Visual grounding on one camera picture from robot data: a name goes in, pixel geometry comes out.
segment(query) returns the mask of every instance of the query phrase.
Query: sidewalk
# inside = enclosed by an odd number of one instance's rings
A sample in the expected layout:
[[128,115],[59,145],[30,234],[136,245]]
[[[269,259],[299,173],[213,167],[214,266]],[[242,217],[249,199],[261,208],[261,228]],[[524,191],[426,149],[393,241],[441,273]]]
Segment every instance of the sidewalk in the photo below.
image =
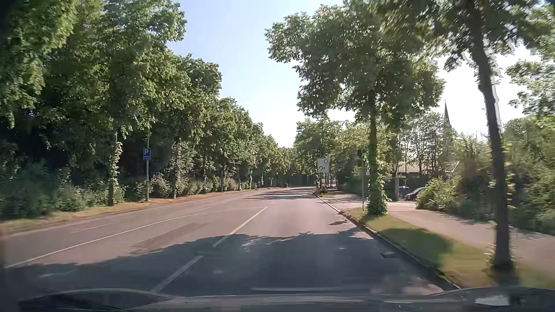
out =
[[[362,209],[362,198],[358,195],[330,191],[332,197],[323,200],[340,210]],[[494,242],[495,231],[490,223],[474,222],[457,216],[429,210],[416,210],[411,202],[388,204],[389,215],[428,231],[456,239],[467,245],[488,250],[488,244]],[[516,260],[523,261],[538,270],[555,276],[555,236],[511,231],[511,249]]]

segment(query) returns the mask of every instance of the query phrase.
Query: blue sky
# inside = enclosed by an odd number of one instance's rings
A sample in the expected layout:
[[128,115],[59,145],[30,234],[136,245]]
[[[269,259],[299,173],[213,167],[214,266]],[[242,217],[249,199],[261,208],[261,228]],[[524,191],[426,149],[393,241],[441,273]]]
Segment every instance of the blue sky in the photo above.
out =
[[[233,97],[245,107],[254,122],[262,122],[280,146],[290,147],[295,139],[296,122],[304,119],[297,111],[300,78],[292,64],[276,63],[268,58],[266,28],[296,12],[314,13],[323,4],[341,1],[303,0],[179,0],[187,18],[187,33],[181,42],[170,43],[177,54],[192,53],[195,58],[219,64],[223,75],[222,97]],[[524,48],[515,55],[497,58],[501,68],[518,59],[536,59]],[[459,132],[487,133],[483,97],[476,87],[473,69],[462,66],[447,73],[441,106],[447,102],[451,124]],[[502,122],[520,117],[521,109],[511,108],[508,101],[522,88],[503,77],[497,86]],[[353,118],[351,112],[333,111],[330,118]]]

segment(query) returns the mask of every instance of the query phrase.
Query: grass strip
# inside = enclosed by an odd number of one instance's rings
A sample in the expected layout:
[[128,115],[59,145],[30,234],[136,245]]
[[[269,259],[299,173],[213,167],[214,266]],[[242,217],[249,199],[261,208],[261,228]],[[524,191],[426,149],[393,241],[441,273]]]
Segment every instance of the grass strip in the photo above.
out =
[[[370,218],[360,208],[345,211],[392,243],[417,258],[442,270],[445,276],[464,287],[497,286],[491,277],[487,256],[478,248],[398,220],[390,215]],[[526,264],[517,263],[511,282],[520,286],[555,288],[554,273],[545,274]]]

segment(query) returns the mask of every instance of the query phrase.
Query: parked car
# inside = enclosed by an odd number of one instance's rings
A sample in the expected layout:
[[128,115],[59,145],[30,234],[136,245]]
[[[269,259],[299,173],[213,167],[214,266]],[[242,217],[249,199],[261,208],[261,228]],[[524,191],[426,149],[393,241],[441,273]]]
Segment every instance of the parked car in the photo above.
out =
[[411,192],[411,189],[408,187],[399,187],[399,198],[405,198],[405,195]]
[[421,191],[425,190],[425,189],[426,189],[426,188],[417,188],[417,189],[415,189],[414,191],[412,191],[412,193],[408,193],[408,194],[405,196],[405,200],[416,200],[416,198],[418,197],[418,194],[419,194]]

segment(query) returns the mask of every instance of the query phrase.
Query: grass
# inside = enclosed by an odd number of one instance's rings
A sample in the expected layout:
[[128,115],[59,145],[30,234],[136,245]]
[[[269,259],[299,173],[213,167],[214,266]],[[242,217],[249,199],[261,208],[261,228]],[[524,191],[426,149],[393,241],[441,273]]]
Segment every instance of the grass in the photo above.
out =
[[[345,213],[366,224],[380,235],[403,247],[417,258],[441,269],[457,285],[465,287],[497,286],[490,275],[483,250],[468,246],[390,215],[369,218],[360,208]],[[511,283],[527,287],[555,288],[555,278],[530,266],[517,263],[516,278]]]
[[[252,190],[245,189],[240,192],[248,192],[248,191],[252,191]],[[86,217],[93,217],[96,215],[102,215],[102,214],[108,214],[108,213],[131,212],[135,210],[159,207],[161,205],[188,202],[190,200],[196,200],[201,198],[210,198],[210,197],[220,196],[220,195],[229,194],[229,193],[233,193],[233,192],[225,192],[225,193],[214,192],[214,193],[207,193],[207,194],[188,195],[188,196],[177,197],[172,199],[151,198],[148,203],[142,203],[142,202],[121,203],[121,204],[116,204],[112,207],[109,207],[109,206],[89,207],[85,210],[81,210],[78,212],[52,212],[46,216],[43,216],[37,219],[15,219],[15,220],[3,221],[0,223],[0,226],[2,226],[5,230],[11,232],[16,230],[40,227],[43,225],[49,225],[57,222],[73,221],[73,220],[78,220]]]

